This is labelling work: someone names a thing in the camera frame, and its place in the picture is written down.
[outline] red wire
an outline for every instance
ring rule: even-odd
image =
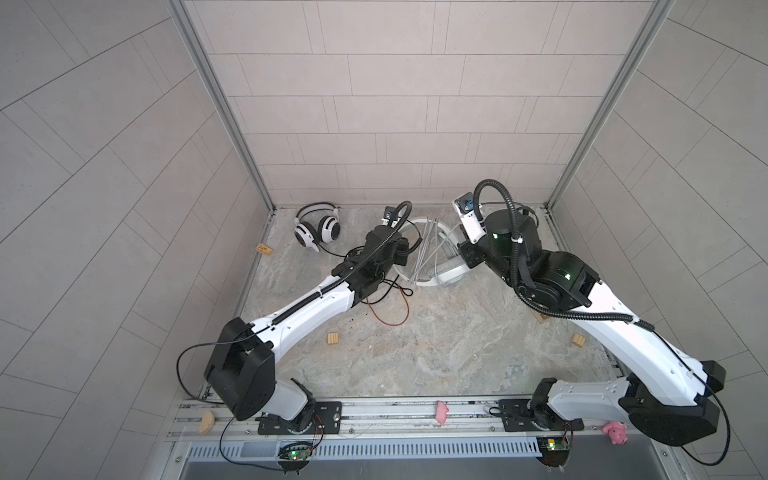
[[[377,319],[378,321],[380,321],[381,323],[383,323],[384,325],[387,325],[387,326],[401,326],[401,325],[402,325],[403,323],[405,323],[405,322],[406,322],[406,320],[408,319],[408,315],[410,315],[410,314],[411,314],[411,306],[408,304],[408,297],[406,297],[406,293],[402,291],[402,287],[401,287],[400,285],[397,285],[397,284],[396,284],[396,286],[397,286],[397,288],[400,290],[400,294],[402,295],[402,299],[406,301],[406,309],[407,309],[407,311],[406,311],[406,317],[405,317],[405,319],[404,319],[402,322],[400,322],[400,323],[387,323],[387,322],[385,322],[384,320],[380,319],[380,318],[379,318],[379,316],[378,316],[378,315],[376,315],[376,311],[373,309],[373,305],[371,305],[371,304],[368,302],[368,299],[366,298],[366,303],[368,303],[368,308],[370,308],[370,309],[371,309],[371,312],[373,312],[373,316],[374,316],[374,317],[376,317],[376,319]]]

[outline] metal corner post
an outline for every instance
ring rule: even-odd
[[[251,155],[250,150],[248,150],[243,134],[237,126],[234,114],[227,103],[227,97],[224,95],[221,85],[214,73],[214,69],[208,61],[203,45],[197,37],[192,21],[187,13],[187,8],[184,5],[184,0],[166,0],[166,3],[170,16],[181,33],[184,43],[187,45],[192,61],[194,62],[195,67],[197,67],[197,71],[200,72],[200,77],[203,79],[206,89],[211,93],[211,99],[214,101],[214,106],[221,113],[221,120],[224,124],[224,128],[227,130],[227,134],[232,139],[232,143],[234,144],[237,153],[240,155],[240,158],[243,160],[243,163],[248,170],[248,174],[253,182],[256,183],[256,186],[258,187],[257,190],[264,199],[267,208],[270,212],[274,212],[275,204],[270,197],[270,193],[266,188],[263,178],[256,168],[256,162],[253,160],[253,155]]]
[[[549,200],[547,200],[546,206],[548,210],[552,211],[562,198],[565,188],[571,182],[571,178],[576,174],[576,170],[584,160],[584,157],[587,156],[587,152],[592,146],[594,139],[597,138],[608,115],[614,109],[621,93],[624,91],[627,83],[629,83],[629,79],[643,59],[651,42],[656,37],[656,34],[664,23],[664,19],[667,18],[667,12],[674,1],[675,0],[656,0],[650,7],[650,10],[643,20],[643,24],[640,26],[637,35],[635,35],[614,79],[608,86],[605,96],[603,96],[597,110],[595,110],[592,115],[592,119],[590,119],[587,129],[581,136],[571,159],[568,161],[568,164],[566,164],[558,184],[555,185],[552,195],[549,197]]]

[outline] pink figurine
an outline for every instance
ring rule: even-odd
[[[435,420],[440,426],[445,425],[445,420],[448,417],[448,407],[443,402],[437,402],[437,413],[435,414]]]
[[[611,437],[611,443],[621,445],[627,442],[627,427],[623,423],[610,422],[603,427],[603,433]]]

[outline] stone-patterned floor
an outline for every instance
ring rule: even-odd
[[[294,214],[295,210],[277,211],[266,242],[274,253],[261,258],[242,315],[246,321],[308,292],[341,260],[301,247],[293,236]],[[306,220],[316,223],[323,214],[312,213]],[[449,225],[458,223],[449,206],[414,207],[411,218],[427,214]],[[381,208],[342,209],[342,233],[326,248],[346,253],[365,243],[366,233],[379,224],[381,215]],[[556,249],[543,220],[539,234],[545,248]],[[406,236],[415,239],[415,231]],[[381,285],[373,298],[379,298],[384,288]],[[566,320],[538,323],[485,266],[450,286],[414,289],[410,317],[403,326],[382,325],[360,303],[294,346],[278,364],[278,376],[295,377],[324,397],[527,394],[543,377],[583,382],[612,378],[595,339]],[[393,290],[376,305],[376,312],[397,323],[406,314],[406,305]],[[326,344],[331,332],[339,333],[338,345]],[[588,338],[584,348],[571,345],[574,333]]]

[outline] beige tile wall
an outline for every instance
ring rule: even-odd
[[[4,0],[0,45],[0,478],[136,480],[268,211],[162,0]]]
[[[765,25],[766,2],[678,0],[554,209],[635,312],[726,369],[734,436],[721,465],[695,465],[700,480],[768,475]],[[708,462],[720,420],[693,444]]]
[[[186,2],[278,204],[542,203],[650,2]]]

